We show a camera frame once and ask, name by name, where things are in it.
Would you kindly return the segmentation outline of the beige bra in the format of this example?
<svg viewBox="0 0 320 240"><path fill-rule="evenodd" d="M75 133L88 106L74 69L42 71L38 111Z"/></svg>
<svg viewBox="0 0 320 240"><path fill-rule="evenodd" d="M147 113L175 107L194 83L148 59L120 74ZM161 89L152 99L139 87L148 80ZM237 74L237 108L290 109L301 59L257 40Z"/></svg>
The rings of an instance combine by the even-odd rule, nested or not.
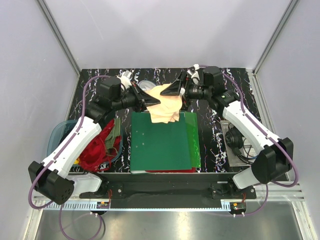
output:
<svg viewBox="0 0 320 240"><path fill-rule="evenodd" d="M169 122L178 122L180 119L180 109L182 107L182 97L162 96L160 93L170 84L158 85L146 93L160 101L160 104L147 107L153 124Z"/></svg>

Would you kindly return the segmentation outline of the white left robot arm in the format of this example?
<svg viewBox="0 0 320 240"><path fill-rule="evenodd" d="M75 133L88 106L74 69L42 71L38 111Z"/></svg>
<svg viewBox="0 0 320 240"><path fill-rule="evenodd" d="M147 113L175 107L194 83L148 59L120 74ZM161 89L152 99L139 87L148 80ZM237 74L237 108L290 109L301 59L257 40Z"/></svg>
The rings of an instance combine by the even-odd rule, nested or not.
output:
<svg viewBox="0 0 320 240"><path fill-rule="evenodd" d="M142 112L160 104L128 77L103 75L101 79L92 101L89 104L85 100L82 102L81 117L69 135L48 157L29 165L32 185L28 202L32 208L37 208L32 200L33 191L58 205L64 204L73 194L91 192L95 197L103 198L108 193L108 186L97 173L68 176L75 160L115 117L116 111L135 108Z"/></svg>

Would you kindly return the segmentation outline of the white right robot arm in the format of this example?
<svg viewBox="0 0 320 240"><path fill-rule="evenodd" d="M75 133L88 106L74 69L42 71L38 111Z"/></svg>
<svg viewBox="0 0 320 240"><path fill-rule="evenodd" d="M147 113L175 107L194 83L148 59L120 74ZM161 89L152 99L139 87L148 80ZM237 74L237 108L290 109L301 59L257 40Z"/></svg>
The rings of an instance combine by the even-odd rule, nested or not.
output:
<svg viewBox="0 0 320 240"><path fill-rule="evenodd" d="M228 195L239 198L245 188L270 182L290 170L298 182L298 171L293 162L294 145L289 138L281 139L267 129L244 105L244 96L237 83L217 66L199 67L197 64L179 77L161 93L162 96L181 96L185 102L206 100L222 118L228 120L251 144L257 157L253 164L235 174L227 185Z"/></svg>

